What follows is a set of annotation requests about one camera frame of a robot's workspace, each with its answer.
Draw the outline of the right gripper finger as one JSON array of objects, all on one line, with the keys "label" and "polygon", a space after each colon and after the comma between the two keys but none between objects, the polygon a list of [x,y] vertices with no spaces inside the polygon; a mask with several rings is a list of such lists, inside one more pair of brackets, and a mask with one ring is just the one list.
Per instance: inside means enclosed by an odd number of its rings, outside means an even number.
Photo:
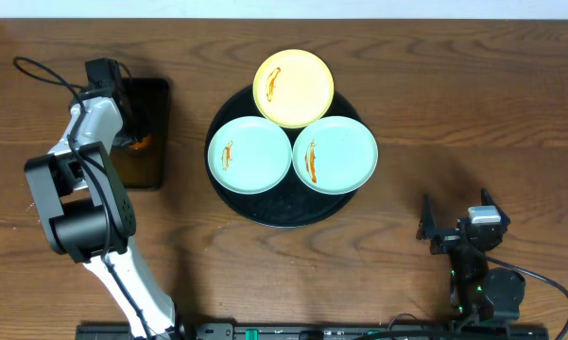
[{"label": "right gripper finger", "polygon": [[494,201],[494,199],[492,198],[489,191],[486,188],[482,188],[480,195],[481,195],[481,204],[483,206],[493,206],[501,217],[500,223],[504,224],[504,225],[509,225],[510,224],[509,217],[504,213],[504,211]]},{"label": "right gripper finger", "polygon": [[433,215],[431,198],[424,195],[422,199],[422,214],[416,238],[418,240],[432,239],[436,234],[436,222]]}]

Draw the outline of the green yellow sponge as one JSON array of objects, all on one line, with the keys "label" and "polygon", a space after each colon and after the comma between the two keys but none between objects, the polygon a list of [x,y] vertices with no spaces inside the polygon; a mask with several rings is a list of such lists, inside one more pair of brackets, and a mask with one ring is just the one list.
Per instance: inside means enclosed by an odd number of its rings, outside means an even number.
[{"label": "green yellow sponge", "polygon": [[151,134],[149,134],[149,135],[143,137],[139,142],[130,144],[128,146],[128,149],[131,149],[131,150],[147,149],[152,145],[152,140],[153,140],[153,137],[152,137]]}]

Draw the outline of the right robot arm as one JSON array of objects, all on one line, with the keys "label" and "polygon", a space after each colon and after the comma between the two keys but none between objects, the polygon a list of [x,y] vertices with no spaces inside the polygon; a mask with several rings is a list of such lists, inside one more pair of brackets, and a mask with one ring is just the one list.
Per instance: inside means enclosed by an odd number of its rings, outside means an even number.
[{"label": "right robot arm", "polygon": [[422,200],[419,240],[430,242],[433,255],[446,254],[451,263],[450,301],[459,316],[450,323],[455,332],[504,327],[520,316],[525,278],[515,270],[491,269],[486,253],[503,241],[510,219],[489,192],[481,191],[481,204],[468,209],[452,229],[436,225],[431,199]]}]

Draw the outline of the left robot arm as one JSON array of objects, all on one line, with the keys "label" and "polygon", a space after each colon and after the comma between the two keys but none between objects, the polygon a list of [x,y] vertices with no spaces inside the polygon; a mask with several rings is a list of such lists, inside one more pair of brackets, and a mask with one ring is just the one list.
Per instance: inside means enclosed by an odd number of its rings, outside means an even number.
[{"label": "left robot arm", "polygon": [[72,99],[60,140],[24,167],[50,248],[101,281],[125,314],[131,339],[181,336],[176,304],[135,240],[128,195],[163,182],[169,109],[164,79],[95,80]]}]

